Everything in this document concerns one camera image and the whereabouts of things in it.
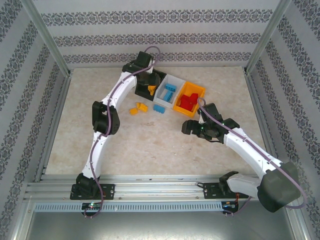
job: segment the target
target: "blue object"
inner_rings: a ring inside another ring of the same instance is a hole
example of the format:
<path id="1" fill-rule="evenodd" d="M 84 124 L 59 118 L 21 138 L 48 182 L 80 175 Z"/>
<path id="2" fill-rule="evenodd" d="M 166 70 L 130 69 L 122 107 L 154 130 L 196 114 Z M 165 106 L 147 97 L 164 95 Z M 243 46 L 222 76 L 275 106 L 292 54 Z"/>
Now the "blue object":
<path id="1" fill-rule="evenodd" d="M 175 92 L 177 87 L 175 85 L 172 85 L 170 83 L 167 83 L 165 86 L 165 89 L 168 89 L 169 91 Z"/>
<path id="2" fill-rule="evenodd" d="M 166 109 L 163 106 L 159 106 L 159 105 L 155 104 L 153 106 L 153 110 L 155 110 L 156 112 L 164 114 Z"/>
<path id="3" fill-rule="evenodd" d="M 166 102 L 170 102 L 172 96 L 173 96 L 174 92 L 173 91 L 168 91 L 165 95 L 164 95 L 164 98 L 163 100 L 165 100 Z"/>

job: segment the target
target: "red block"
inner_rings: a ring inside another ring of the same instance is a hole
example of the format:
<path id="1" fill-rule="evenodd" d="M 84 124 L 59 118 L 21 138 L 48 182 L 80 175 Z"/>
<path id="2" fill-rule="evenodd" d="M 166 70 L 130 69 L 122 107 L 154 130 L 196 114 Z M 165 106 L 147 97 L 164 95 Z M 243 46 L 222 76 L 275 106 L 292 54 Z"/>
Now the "red block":
<path id="1" fill-rule="evenodd" d="M 180 108 L 183 108 L 191 112 L 193 107 L 194 105 L 190 103 L 189 100 L 186 100 L 185 98 L 181 97 Z"/>
<path id="2" fill-rule="evenodd" d="M 192 93 L 191 96 L 189 97 L 189 101 L 192 104 L 197 104 L 197 100 L 198 100 L 198 93 Z"/>
<path id="3" fill-rule="evenodd" d="M 187 95 L 184 95 L 184 94 L 181 96 L 181 101 L 182 100 L 187 100 L 188 102 L 190 102 L 189 97 Z"/>

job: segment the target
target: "yellow block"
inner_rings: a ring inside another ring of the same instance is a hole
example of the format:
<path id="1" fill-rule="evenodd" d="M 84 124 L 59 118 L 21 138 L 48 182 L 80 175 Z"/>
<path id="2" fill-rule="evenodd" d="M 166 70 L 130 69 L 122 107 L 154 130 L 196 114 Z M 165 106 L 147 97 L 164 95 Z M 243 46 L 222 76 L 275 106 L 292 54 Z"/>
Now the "yellow block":
<path id="1" fill-rule="evenodd" d="M 138 109 L 136 107 L 131 108 L 129 111 L 131 115 L 136 115 L 138 113 Z"/>
<path id="2" fill-rule="evenodd" d="M 148 91 L 150 92 L 150 95 L 153 96 L 155 94 L 157 86 L 148 86 Z"/>
<path id="3" fill-rule="evenodd" d="M 142 112 L 146 113 L 148 111 L 148 106 L 143 104 L 143 103 L 141 103 L 141 102 L 137 102 L 136 103 L 136 107 Z"/>

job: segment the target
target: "enclosure wall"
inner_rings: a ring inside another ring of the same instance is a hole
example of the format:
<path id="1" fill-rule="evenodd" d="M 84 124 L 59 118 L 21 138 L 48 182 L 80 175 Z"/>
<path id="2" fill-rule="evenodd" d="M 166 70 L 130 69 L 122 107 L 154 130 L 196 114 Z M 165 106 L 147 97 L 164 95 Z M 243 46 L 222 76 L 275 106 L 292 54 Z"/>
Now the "enclosure wall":
<path id="1" fill-rule="evenodd" d="M 35 0 L 69 68 L 122 67 L 157 45 L 159 66 L 245 66 L 279 0 Z"/>
<path id="2" fill-rule="evenodd" d="M 34 180 L 64 83 L 18 0 L 0 1 L 0 239 Z"/>
<path id="3" fill-rule="evenodd" d="M 320 1 L 294 0 L 251 72 L 273 146 L 298 168 L 304 217 L 320 238 Z"/>

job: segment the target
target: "marble floor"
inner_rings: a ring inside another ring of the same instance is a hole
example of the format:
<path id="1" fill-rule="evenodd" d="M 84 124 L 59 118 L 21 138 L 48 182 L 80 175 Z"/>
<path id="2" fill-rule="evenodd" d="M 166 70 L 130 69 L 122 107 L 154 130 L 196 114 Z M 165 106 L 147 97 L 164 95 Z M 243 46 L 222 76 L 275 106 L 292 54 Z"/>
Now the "marble floor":
<path id="1" fill-rule="evenodd" d="M 232 118 L 260 146 L 264 146 L 241 67 L 156 67 L 157 70 L 206 88 L 207 103 L 215 103 L 224 119 Z M 46 169 L 49 174 L 81 173 L 93 139 L 92 103 L 115 85 L 121 68 L 74 70 Z M 142 102 L 147 113 L 130 115 Z M 235 170 L 253 174 L 233 150 L 195 135 L 181 133 L 189 117 L 166 108 L 153 111 L 153 102 L 128 94 L 118 109 L 120 129 L 107 146 L 101 174 L 110 175 L 223 175 Z"/>

